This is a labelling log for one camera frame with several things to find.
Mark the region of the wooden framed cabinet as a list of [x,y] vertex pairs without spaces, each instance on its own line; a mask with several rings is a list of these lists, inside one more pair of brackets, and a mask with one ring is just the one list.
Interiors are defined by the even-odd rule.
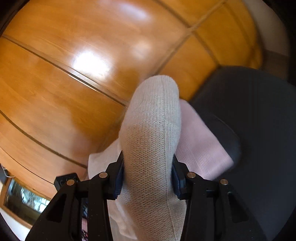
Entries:
[[1,208],[21,225],[31,228],[50,199],[28,189],[16,178],[9,178],[1,189]]

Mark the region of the pink folded garment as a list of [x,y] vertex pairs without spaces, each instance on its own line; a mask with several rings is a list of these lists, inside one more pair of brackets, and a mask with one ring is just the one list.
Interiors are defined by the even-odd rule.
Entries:
[[214,180],[231,167],[233,159],[197,112],[185,100],[180,100],[181,134],[175,152],[177,160],[186,164],[206,180]]

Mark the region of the beige knit sweater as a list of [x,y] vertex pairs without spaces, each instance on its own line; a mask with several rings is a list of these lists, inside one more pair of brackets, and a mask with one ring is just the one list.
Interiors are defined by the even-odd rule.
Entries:
[[124,183],[111,205],[120,233],[133,240],[179,240],[186,204],[171,184],[173,156],[181,133],[179,90],[165,75],[135,91],[119,132]]

